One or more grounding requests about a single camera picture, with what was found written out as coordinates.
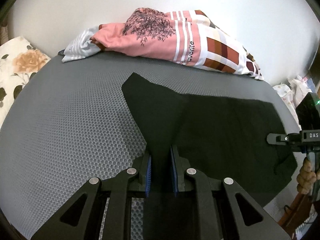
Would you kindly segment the right hand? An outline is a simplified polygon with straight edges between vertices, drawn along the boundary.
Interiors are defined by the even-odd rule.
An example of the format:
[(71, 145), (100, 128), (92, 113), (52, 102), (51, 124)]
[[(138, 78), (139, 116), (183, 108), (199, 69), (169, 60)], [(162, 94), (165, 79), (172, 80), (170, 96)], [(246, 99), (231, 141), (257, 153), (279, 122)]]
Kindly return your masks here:
[(297, 176), (297, 191), (301, 194), (309, 194), (313, 184), (319, 180), (319, 172), (315, 173), (311, 170), (311, 163), (305, 157), (303, 165)]

